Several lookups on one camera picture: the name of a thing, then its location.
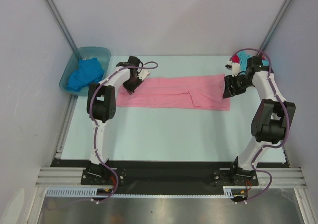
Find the pink t shirt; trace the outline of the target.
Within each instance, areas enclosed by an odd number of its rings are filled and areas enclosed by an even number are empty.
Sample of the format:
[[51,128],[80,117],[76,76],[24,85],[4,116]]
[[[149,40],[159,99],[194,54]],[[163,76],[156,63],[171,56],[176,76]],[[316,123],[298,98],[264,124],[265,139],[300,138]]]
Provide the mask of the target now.
[[116,105],[228,111],[230,100],[223,98],[224,77],[219,74],[147,78],[132,94],[120,87]]

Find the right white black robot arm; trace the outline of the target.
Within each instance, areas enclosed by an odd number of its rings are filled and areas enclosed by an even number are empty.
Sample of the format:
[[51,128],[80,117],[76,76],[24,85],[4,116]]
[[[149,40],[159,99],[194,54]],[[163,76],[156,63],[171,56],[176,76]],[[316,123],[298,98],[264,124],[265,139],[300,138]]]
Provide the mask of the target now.
[[223,98],[241,95],[254,87],[260,98],[260,105],[251,123],[252,138],[232,163],[229,179],[241,185],[247,178],[256,177],[256,167],[269,149],[278,149],[286,142],[296,111],[293,102],[288,102],[279,91],[271,65],[265,66],[261,57],[252,56],[244,72],[240,64],[228,61],[226,68],[231,74],[224,78]]

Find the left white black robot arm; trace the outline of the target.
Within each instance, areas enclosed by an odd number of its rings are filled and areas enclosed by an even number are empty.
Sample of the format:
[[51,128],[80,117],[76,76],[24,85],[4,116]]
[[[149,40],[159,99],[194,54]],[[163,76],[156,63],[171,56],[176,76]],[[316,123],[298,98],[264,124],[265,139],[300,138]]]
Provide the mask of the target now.
[[115,71],[98,83],[89,86],[87,112],[93,124],[93,149],[89,161],[93,165],[101,165],[108,161],[104,154],[104,133],[109,120],[116,113],[116,94],[123,87],[129,95],[142,84],[143,63],[135,56],[130,56],[126,62],[119,62]]

